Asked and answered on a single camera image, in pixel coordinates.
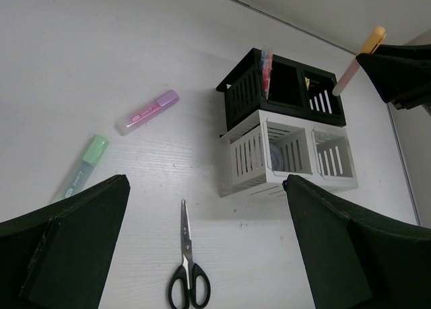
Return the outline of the clear jar of clips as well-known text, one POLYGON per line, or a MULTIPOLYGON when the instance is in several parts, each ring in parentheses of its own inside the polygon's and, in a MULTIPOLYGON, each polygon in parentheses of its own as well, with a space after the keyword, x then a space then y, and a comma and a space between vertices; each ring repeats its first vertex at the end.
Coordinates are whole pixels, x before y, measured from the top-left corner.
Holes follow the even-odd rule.
POLYGON ((272 170, 283 172, 284 157, 282 154, 282 150, 272 143, 269 144, 269 147, 270 147, 270 154, 271 154, 272 170))

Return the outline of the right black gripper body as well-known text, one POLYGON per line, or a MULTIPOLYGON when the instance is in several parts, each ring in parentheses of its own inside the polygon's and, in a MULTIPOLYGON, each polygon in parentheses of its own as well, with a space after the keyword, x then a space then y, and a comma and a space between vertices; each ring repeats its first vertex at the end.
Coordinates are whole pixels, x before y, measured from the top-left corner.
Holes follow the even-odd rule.
POLYGON ((409 110, 421 106, 430 114, 430 84, 410 90, 406 94, 396 97, 391 103, 397 110, 409 110))

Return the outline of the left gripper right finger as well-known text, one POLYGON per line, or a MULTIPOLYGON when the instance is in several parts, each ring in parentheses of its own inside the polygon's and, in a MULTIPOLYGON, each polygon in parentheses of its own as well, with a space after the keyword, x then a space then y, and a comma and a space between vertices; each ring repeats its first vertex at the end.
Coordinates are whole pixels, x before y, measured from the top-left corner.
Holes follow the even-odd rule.
POLYGON ((430 229, 283 183, 316 308, 429 308, 430 229))

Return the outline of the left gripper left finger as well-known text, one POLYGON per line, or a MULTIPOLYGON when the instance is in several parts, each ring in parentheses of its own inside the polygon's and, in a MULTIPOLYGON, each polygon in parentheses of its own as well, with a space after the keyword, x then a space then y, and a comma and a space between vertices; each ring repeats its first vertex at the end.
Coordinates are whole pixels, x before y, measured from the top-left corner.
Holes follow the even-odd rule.
POLYGON ((1 223, 2 308, 97 308, 127 208, 115 175, 1 223))

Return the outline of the orange pen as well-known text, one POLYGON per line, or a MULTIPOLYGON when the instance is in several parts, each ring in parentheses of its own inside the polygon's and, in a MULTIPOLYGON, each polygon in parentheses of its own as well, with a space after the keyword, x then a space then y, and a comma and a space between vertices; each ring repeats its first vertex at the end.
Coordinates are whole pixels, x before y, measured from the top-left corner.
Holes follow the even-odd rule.
POLYGON ((268 50, 268 73, 267 73, 267 78, 265 80, 263 80, 263 89, 264 89, 264 93, 265 93, 265 99, 267 100, 269 98, 269 87, 270 87, 270 81, 271 81, 271 71, 272 71, 272 62, 273 62, 273 53, 271 50, 268 50))

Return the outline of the blue pen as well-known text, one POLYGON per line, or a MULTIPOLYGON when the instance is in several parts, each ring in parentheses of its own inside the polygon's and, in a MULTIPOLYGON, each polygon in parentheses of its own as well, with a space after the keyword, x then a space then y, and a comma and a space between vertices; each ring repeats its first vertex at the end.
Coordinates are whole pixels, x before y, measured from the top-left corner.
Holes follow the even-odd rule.
POLYGON ((268 65, 269 65, 268 53, 269 51, 265 49, 261 51, 261 71, 262 71, 263 80, 267 78, 267 73, 268 73, 268 65))

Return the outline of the yellow highlighter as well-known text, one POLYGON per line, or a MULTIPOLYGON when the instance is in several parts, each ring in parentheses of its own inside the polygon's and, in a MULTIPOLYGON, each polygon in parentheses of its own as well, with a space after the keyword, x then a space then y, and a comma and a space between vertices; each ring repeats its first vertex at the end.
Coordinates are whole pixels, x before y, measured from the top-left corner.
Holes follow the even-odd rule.
POLYGON ((315 87, 315 83, 314 83, 313 79, 311 79, 309 77, 305 77, 304 80, 305 80, 305 84, 306 84, 306 89, 308 91, 315 87))

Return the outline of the green highlighter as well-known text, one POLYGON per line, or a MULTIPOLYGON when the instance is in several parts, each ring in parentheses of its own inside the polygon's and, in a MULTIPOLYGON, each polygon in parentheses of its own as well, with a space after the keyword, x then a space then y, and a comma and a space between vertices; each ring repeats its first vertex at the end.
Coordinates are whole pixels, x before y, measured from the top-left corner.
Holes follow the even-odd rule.
POLYGON ((57 190, 52 203, 74 196, 84 189, 108 144, 109 140, 101 135, 94 135, 90 139, 72 170, 57 190))

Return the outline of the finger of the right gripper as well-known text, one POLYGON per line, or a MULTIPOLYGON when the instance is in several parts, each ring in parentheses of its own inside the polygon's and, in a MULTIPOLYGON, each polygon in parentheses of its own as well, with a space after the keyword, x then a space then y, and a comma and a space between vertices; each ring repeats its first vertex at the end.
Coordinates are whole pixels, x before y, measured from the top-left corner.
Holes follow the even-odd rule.
POLYGON ((380 45, 360 53, 357 62, 368 75, 381 100, 391 103, 421 85, 430 84, 430 45, 380 45))

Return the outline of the pink highlighter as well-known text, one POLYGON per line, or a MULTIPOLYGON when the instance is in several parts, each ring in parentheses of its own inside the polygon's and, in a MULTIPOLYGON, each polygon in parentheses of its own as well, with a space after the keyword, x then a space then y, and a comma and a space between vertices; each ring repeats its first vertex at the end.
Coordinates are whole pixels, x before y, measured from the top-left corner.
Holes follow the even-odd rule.
POLYGON ((155 100, 120 118, 116 122, 116 127, 121 135, 128 135, 165 110, 174 106, 179 100, 179 95, 174 90, 169 90, 155 100))

